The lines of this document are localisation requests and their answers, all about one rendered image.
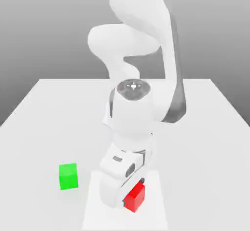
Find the small red cube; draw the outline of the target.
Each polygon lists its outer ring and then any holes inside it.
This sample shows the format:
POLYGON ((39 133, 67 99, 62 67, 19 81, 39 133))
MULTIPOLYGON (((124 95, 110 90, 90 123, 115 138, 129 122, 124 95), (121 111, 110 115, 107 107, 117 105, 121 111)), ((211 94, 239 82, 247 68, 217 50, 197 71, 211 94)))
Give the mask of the small red cube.
POLYGON ((136 212, 145 199, 145 186, 138 182, 134 188, 123 199, 124 207, 131 212, 136 212))

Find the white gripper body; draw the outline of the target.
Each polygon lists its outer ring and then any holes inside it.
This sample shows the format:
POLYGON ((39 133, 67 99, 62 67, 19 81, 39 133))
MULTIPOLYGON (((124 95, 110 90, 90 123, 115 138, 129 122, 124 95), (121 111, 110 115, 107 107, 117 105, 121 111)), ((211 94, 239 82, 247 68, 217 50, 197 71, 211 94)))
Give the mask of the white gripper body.
POLYGON ((146 177, 146 170, 139 169, 127 179, 115 179, 101 171, 100 199, 111 208, 123 208, 124 198, 134 186, 146 177))

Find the small green cube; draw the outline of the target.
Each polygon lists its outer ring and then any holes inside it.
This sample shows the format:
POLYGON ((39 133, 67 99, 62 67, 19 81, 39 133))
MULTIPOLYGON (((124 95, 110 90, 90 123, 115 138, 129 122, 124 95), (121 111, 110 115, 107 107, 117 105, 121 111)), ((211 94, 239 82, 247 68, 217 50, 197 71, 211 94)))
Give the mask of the small green cube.
POLYGON ((59 183, 61 190, 78 188, 79 183, 76 163, 59 165, 59 183))

